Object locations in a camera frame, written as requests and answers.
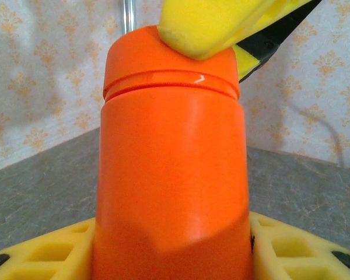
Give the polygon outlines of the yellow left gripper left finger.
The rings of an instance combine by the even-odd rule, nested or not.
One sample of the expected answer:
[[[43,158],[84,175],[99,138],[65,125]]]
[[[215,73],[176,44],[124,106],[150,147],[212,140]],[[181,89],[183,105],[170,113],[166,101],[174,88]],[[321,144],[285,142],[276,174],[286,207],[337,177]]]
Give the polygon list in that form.
[[[95,219],[0,250],[0,279],[92,279]]]

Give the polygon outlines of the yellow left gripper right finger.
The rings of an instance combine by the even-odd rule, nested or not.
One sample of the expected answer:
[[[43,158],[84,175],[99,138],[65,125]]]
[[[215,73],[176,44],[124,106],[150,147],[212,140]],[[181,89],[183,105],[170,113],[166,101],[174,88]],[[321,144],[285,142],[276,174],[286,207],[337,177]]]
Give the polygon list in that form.
[[[350,250],[300,228],[250,213],[255,279],[350,279]]]

